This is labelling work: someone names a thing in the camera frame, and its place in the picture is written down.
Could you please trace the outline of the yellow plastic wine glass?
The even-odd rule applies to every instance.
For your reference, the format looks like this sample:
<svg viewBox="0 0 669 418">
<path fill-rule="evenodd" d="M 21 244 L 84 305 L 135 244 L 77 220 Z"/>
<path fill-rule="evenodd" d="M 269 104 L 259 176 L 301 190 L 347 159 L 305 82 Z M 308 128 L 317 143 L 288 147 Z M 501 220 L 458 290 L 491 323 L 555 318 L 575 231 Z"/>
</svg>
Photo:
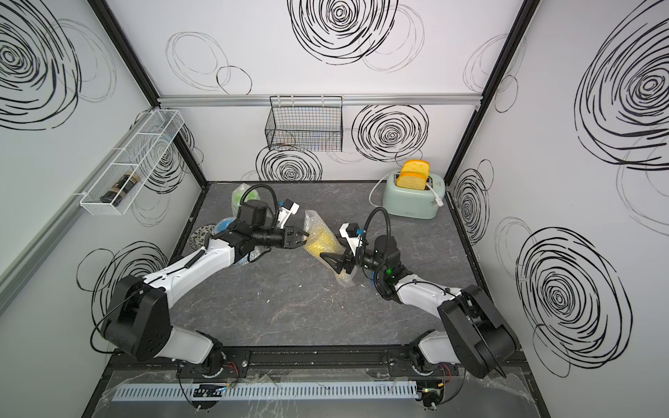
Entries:
<svg viewBox="0 0 669 418">
<path fill-rule="evenodd" d="M 329 229 L 309 232 L 308 241 L 304 247 L 310 255 L 320 261 L 322 260 L 321 253 L 342 254 L 345 251 L 344 246 Z"/>
</svg>

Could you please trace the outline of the green plastic wine glass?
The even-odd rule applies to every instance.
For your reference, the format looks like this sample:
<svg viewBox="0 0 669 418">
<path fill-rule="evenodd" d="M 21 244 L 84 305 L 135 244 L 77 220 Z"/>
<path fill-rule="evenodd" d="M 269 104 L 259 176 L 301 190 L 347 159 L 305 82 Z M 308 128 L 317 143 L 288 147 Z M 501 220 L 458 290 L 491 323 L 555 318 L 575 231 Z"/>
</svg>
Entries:
<svg viewBox="0 0 669 418">
<path fill-rule="evenodd" d="M 247 188 L 244 188 L 242 186 L 238 187 L 233 191 L 231 202 L 233 206 L 238 206 L 240 205 L 240 202 L 242 200 L 242 197 L 245 195 L 247 191 Z"/>
</svg>

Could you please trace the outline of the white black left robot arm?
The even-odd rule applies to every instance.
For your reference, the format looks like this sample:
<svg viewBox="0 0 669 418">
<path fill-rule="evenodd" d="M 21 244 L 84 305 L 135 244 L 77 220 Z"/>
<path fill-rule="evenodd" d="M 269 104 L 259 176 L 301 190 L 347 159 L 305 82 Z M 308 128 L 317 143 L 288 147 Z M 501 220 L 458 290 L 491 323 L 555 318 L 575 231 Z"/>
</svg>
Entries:
<svg viewBox="0 0 669 418">
<path fill-rule="evenodd" d="M 307 238 L 308 233 L 294 226 L 231 226 L 209 235 L 199 250 L 171 266 L 143 277 L 128 275 L 121 279 L 95 330 L 137 361 L 167 358 L 200 367 L 206 376 L 216 376 L 228 363 L 222 344 L 208 334 L 174 326 L 172 307 L 256 247 L 296 249 L 304 246 Z"/>
</svg>

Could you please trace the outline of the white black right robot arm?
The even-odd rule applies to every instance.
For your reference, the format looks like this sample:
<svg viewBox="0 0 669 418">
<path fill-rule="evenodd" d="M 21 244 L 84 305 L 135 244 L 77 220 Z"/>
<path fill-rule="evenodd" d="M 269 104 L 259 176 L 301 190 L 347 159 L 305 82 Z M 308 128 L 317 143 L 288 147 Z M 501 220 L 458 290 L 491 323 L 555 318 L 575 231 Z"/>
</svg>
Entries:
<svg viewBox="0 0 669 418">
<path fill-rule="evenodd" d="M 500 369 L 521 345 L 516 333 L 484 289 L 447 287 L 422 279 L 401 261 L 393 237 L 383 235 L 369 251 L 362 239 L 346 238 L 342 254 L 320 253 L 336 273 L 358 266 L 371 273 L 383 298 L 419 308 L 441 320 L 442 331 L 429 331 L 416 343 L 417 362 L 458 364 L 477 378 Z"/>
</svg>

